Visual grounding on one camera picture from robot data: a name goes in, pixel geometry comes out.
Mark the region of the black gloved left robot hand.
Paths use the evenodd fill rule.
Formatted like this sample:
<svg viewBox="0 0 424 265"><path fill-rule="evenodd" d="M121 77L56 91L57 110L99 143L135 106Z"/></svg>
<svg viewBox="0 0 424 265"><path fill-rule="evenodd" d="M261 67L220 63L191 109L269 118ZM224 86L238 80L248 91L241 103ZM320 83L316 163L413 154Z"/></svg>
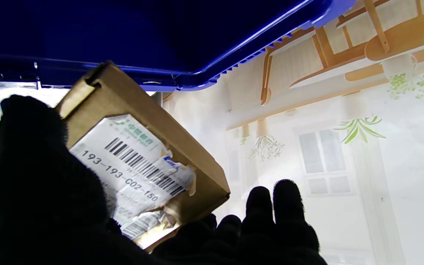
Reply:
<svg viewBox="0 0 424 265"><path fill-rule="evenodd" d="M101 182L66 148L59 113L33 97L0 104L0 265L324 265L298 186L254 187L246 216L189 223L151 254L110 218Z"/></svg>

